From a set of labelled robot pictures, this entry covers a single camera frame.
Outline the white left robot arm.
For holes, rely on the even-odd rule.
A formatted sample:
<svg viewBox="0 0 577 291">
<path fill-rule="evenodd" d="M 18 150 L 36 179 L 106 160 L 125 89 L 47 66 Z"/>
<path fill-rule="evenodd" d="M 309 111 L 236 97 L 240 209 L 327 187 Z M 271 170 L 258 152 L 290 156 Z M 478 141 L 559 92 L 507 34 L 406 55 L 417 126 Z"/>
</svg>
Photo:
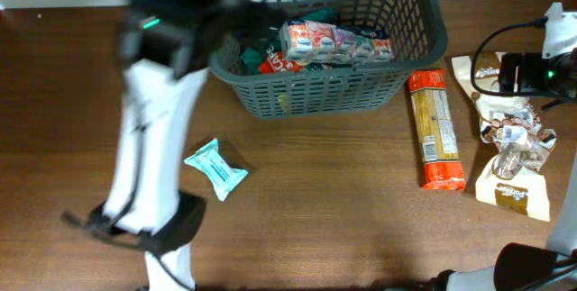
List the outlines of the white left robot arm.
<svg viewBox="0 0 577 291">
<path fill-rule="evenodd" d="M 191 242 L 206 200 L 179 171 L 211 55 L 227 36 L 257 41 L 285 14 L 266 0 L 127 0 L 118 36 L 124 91 L 114 180 L 86 218 L 61 220 L 145 257 L 150 290 L 192 290 Z"/>
</svg>

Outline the Kleenex tissue multipack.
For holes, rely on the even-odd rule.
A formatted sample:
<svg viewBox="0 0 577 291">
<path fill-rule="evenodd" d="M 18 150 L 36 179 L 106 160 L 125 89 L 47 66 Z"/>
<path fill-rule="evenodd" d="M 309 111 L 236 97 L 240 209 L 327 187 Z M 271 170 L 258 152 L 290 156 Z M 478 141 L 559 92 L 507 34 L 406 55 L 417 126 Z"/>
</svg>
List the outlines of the Kleenex tissue multipack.
<svg viewBox="0 0 577 291">
<path fill-rule="evenodd" d="M 279 30 L 279 40 L 285 59 L 302 65 L 355 65 L 389 62 L 395 58 L 389 36 L 381 30 L 287 21 Z"/>
</svg>

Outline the mint green wipes packet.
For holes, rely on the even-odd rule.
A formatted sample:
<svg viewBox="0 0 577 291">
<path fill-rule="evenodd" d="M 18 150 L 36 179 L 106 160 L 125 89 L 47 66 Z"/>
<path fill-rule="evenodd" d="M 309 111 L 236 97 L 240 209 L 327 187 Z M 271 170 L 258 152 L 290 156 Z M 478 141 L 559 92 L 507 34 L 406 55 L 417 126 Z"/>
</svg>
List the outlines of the mint green wipes packet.
<svg viewBox="0 0 577 291">
<path fill-rule="evenodd" d="M 249 175 L 246 169 L 232 168 L 224 160 L 219 152 L 218 139 L 212 139 L 194 155 L 184 159 L 184 163 L 207 176 L 221 202 Z"/>
</svg>

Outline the green Nescafe coffee bag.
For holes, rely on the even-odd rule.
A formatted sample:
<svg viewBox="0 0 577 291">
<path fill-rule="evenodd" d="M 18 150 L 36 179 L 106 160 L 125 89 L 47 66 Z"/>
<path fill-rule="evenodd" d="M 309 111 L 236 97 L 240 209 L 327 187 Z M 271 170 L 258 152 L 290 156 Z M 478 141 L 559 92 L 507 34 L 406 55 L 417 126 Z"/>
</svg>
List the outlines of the green Nescafe coffee bag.
<svg viewBox="0 0 577 291">
<path fill-rule="evenodd" d="M 292 18 L 292 21 L 320 23 L 334 23 L 335 20 L 336 11 L 330 7 Z M 296 61 L 284 59 L 279 35 L 272 39 L 266 39 L 259 48 L 245 48 L 239 58 L 248 68 L 251 75 L 268 75 L 284 71 L 299 72 L 306 68 L 306 66 L 300 65 Z"/>
</svg>

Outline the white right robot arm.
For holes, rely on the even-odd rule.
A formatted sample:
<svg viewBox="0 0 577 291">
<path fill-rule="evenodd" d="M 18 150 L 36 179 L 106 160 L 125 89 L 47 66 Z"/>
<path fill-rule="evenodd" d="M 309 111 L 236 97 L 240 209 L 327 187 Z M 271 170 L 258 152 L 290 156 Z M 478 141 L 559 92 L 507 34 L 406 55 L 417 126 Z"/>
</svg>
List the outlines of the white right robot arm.
<svg viewBox="0 0 577 291">
<path fill-rule="evenodd" d="M 528 22 L 545 31 L 538 53 L 475 52 L 451 59 L 456 81 L 478 115 L 481 139 L 497 147 L 474 183 L 477 200 L 543 222 L 551 219 L 542 168 L 557 144 L 530 103 L 547 99 L 542 111 L 576 100 L 576 14 L 560 2 Z M 409 80 L 428 188 L 464 188 L 456 158 L 452 119 L 437 70 L 416 71 Z M 576 180 L 543 248 L 512 242 L 495 263 L 470 272 L 446 270 L 429 290 L 574 290 L 576 288 Z"/>
</svg>

